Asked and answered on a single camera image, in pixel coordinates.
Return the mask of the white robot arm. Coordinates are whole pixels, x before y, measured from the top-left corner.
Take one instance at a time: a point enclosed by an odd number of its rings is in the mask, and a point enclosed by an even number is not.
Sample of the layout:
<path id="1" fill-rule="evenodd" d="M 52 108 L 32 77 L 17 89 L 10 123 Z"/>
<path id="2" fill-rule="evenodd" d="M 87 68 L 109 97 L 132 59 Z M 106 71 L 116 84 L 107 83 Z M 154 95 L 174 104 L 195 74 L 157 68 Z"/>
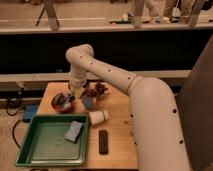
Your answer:
<path id="1" fill-rule="evenodd" d="M 129 96 L 140 171 L 191 171 L 175 97 L 164 81 L 99 61 L 88 44 L 68 49 L 66 59 L 72 87 L 83 86 L 90 72 Z"/>

